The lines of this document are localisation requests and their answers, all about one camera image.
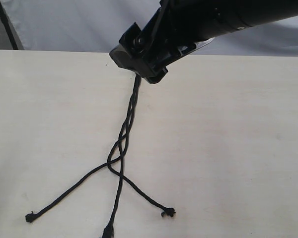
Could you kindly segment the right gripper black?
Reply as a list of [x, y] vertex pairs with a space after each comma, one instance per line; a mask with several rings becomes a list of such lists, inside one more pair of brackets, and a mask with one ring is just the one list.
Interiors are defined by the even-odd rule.
[[176, 29], [171, 17], [171, 1], [161, 0], [160, 7], [141, 30], [132, 24], [109, 56], [119, 68], [130, 70], [149, 83], [158, 83], [166, 75], [164, 68], [206, 46], [213, 38], [193, 40]]

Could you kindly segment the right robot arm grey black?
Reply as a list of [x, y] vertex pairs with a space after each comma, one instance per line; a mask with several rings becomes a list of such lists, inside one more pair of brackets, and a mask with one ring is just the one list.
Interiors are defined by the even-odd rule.
[[298, 0], [162, 0], [147, 25], [131, 25], [109, 55], [156, 84], [168, 65], [215, 37], [294, 16]]

